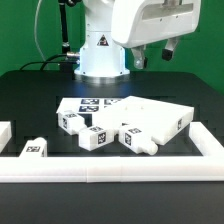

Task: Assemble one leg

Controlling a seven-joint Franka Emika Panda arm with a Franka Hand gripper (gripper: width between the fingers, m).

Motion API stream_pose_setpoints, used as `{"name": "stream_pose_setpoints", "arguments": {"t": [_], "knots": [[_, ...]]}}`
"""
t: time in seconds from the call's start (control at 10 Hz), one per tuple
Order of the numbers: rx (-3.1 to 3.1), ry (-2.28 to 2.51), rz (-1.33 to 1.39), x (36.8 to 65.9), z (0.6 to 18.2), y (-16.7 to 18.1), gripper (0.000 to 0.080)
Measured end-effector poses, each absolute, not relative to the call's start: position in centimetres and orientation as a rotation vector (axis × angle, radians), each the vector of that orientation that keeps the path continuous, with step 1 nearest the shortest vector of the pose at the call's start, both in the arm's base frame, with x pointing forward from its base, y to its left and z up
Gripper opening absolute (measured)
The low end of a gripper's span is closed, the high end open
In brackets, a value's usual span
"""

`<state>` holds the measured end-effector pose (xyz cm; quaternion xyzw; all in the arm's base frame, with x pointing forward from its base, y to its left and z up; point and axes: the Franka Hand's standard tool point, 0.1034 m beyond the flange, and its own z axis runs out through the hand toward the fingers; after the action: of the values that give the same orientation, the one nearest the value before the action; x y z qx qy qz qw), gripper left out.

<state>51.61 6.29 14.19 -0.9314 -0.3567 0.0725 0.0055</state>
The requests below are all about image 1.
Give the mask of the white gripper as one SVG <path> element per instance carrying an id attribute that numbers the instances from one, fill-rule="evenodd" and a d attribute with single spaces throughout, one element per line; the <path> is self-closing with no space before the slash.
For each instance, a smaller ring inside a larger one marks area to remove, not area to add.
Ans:
<path id="1" fill-rule="evenodd" d="M 178 36 L 196 30 L 200 8 L 201 0 L 115 0 L 111 36 L 120 46 L 132 48 L 137 69 L 147 65 L 145 44 L 165 39 L 162 59 L 170 61 L 180 40 Z"/>

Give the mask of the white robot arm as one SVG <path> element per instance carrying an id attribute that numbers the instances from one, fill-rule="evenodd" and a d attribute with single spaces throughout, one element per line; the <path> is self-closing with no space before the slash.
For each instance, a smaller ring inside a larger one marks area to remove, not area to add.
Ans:
<path id="1" fill-rule="evenodd" d="M 164 40 L 162 58 L 173 58 L 182 35 L 199 23 L 201 0 L 83 0 L 85 43 L 79 53 L 75 78 L 94 84 L 126 80 L 125 51 L 134 67 L 143 69 L 146 46 Z"/>

